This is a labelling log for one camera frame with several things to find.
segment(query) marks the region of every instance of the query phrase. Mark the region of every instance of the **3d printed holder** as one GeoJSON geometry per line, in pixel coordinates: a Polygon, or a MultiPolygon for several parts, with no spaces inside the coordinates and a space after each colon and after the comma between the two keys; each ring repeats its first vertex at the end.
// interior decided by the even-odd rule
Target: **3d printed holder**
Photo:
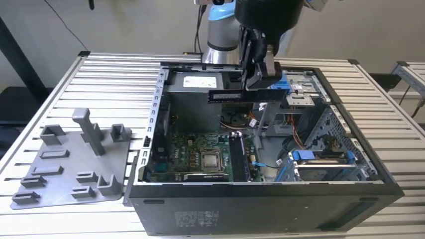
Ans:
{"type": "Polygon", "coordinates": [[[11,197],[11,209],[121,198],[131,130],[122,124],[101,130],[89,114],[81,108],[71,115],[82,132],[63,132],[59,125],[43,127],[43,144],[11,197]]]}

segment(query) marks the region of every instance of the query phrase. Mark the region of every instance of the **black cable cord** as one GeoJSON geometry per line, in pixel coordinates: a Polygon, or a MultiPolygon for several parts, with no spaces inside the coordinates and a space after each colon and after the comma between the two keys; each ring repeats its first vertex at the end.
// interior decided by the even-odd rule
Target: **black cable cord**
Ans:
{"type": "Polygon", "coordinates": [[[195,35],[194,35],[194,44],[193,44],[194,52],[197,52],[197,46],[198,46],[199,53],[202,53],[201,43],[199,43],[199,27],[201,27],[202,16],[203,16],[205,11],[206,11],[206,5],[199,5],[199,8],[198,8],[198,20],[197,20],[197,31],[195,31],[195,35]]]}
{"type": "Polygon", "coordinates": [[[416,107],[416,108],[414,109],[412,115],[410,116],[411,118],[414,118],[414,116],[416,116],[418,111],[419,111],[419,107],[416,107]]]}
{"type": "Polygon", "coordinates": [[[59,15],[57,14],[57,12],[55,12],[54,8],[51,7],[51,5],[47,3],[46,0],[43,0],[43,2],[45,2],[45,4],[49,6],[49,8],[53,10],[55,16],[58,17],[61,23],[63,24],[63,26],[65,26],[65,28],[66,28],[66,30],[70,32],[70,34],[74,36],[74,38],[75,38],[75,39],[78,40],[78,42],[81,43],[83,49],[87,51],[87,49],[86,49],[86,47],[85,47],[85,45],[83,45],[83,43],[81,42],[79,38],[78,38],[78,37],[73,34],[73,32],[70,31],[69,27],[66,26],[66,23],[65,23],[63,20],[61,19],[59,15]]]}
{"type": "Polygon", "coordinates": [[[410,86],[406,88],[404,94],[403,94],[403,96],[400,97],[400,100],[399,100],[399,103],[398,103],[399,106],[400,106],[400,102],[402,102],[403,99],[404,99],[404,96],[406,96],[406,94],[407,94],[408,89],[410,89],[410,86]]]}
{"type": "Polygon", "coordinates": [[[199,6],[199,8],[198,8],[197,30],[195,30],[195,32],[194,32],[194,41],[193,41],[193,51],[194,51],[194,53],[197,53],[197,39],[198,39],[199,16],[201,16],[201,6],[199,6]]]}
{"type": "Polygon", "coordinates": [[[265,167],[267,167],[267,168],[274,168],[274,169],[278,169],[279,167],[271,167],[271,166],[269,166],[269,165],[266,165],[265,167]]]}

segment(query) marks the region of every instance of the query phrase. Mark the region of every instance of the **open computer tower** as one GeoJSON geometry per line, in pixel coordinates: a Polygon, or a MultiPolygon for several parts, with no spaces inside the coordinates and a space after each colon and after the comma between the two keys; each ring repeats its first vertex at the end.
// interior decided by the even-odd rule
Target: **open computer tower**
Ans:
{"type": "Polygon", "coordinates": [[[318,68],[239,89],[233,65],[161,63],[126,199],[146,233],[347,231],[402,191],[318,68]]]}

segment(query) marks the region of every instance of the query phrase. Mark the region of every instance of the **green circuit board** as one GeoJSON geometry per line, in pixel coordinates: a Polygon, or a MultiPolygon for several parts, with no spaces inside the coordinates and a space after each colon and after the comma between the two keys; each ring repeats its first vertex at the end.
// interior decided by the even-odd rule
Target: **green circuit board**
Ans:
{"type": "MultiPolygon", "coordinates": [[[[246,156],[254,153],[251,137],[243,138],[246,156]]],[[[227,148],[227,135],[218,134],[174,134],[169,148],[169,159],[166,163],[154,162],[153,182],[181,182],[185,174],[189,173],[223,173],[233,181],[231,163],[227,148]],[[202,151],[209,150],[219,154],[219,169],[203,171],[201,166],[202,151]]]]}

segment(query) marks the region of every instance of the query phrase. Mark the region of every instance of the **metal rail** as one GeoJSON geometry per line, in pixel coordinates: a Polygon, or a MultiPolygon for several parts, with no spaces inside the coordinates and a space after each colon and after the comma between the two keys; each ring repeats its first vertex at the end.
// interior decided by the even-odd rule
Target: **metal rail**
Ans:
{"type": "MultiPolygon", "coordinates": [[[[91,53],[78,57],[45,104],[0,161],[0,236],[27,238],[146,238],[133,208],[122,200],[13,211],[10,196],[26,174],[45,124],[78,130],[73,108],[90,108],[99,127],[133,129],[127,162],[141,148],[161,61],[199,62],[198,56],[91,53]]],[[[318,67],[406,196],[346,234],[234,235],[226,238],[425,238],[425,134],[359,66],[346,60],[279,59],[282,65],[318,67]]]]}

